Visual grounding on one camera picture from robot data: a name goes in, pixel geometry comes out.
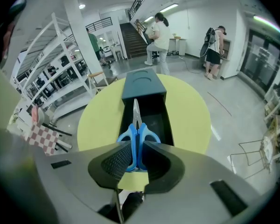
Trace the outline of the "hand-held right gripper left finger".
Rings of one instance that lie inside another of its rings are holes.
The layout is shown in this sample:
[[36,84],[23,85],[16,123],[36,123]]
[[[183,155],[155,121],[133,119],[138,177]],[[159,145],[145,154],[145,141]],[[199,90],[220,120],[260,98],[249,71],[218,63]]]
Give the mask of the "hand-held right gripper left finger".
[[24,224],[123,223],[118,182],[130,161],[130,142],[94,151],[47,156],[0,130],[3,222]]

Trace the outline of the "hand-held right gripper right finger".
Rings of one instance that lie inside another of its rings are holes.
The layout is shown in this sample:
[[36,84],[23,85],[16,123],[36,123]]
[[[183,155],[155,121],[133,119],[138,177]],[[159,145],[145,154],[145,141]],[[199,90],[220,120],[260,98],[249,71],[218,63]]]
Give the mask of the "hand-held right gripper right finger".
[[247,224],[263,209],[243,178],[206,155],[145,141],[149,183],[132,224]]

